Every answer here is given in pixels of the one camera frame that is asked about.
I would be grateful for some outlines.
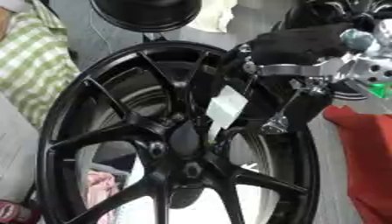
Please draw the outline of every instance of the white tag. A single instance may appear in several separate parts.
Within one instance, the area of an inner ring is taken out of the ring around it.
[[[214,97],[206,114],[213,119],[213,125],[208,132],[209,141],[213,141],[221,129],[227,129],[241,114],[248,99],[230,86],[225,86],[217,97]]]

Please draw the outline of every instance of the lug nut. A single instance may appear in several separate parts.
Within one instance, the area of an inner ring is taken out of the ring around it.
[[[160,158],[165,153],[165,145],[161,142],[155,142],[150,145],[150,154],[153,158]]]
[[[185,166],[185,174],[188,178],[195,179],[197,178],[203,169],[198,163],[189,163]]]

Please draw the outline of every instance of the sleeve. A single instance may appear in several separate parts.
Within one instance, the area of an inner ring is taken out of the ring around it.
[[[20,12],[28,8],[25,0],[0,0],[0,7],[4,7],[9,11]]]

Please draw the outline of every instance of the cable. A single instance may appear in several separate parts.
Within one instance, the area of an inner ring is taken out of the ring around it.
[[[109,42],[105,37],[103,37],[103,35],[102,35],[102,34],[96,29],[96,27],[94,26],[94,24],[93,24],[93,13],[94,13],[94,10],[91,9],[91,11],[90,11],[89,25],[90,25],[90,27],[96,32],[96,34],[98,34],[98,36],[100,36],[101,39],[106,43],[106,46],[108,47],[108,52],[111,54],[111,53],[113,53],[112,45],[110,44],[110,42]]]

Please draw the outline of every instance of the center bore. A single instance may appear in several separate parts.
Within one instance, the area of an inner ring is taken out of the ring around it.
[[[176,129],[171,135],[170,144],[181,157],[187,158],[195,155],[200,146],[200,139],[193,123],[185,122]]]

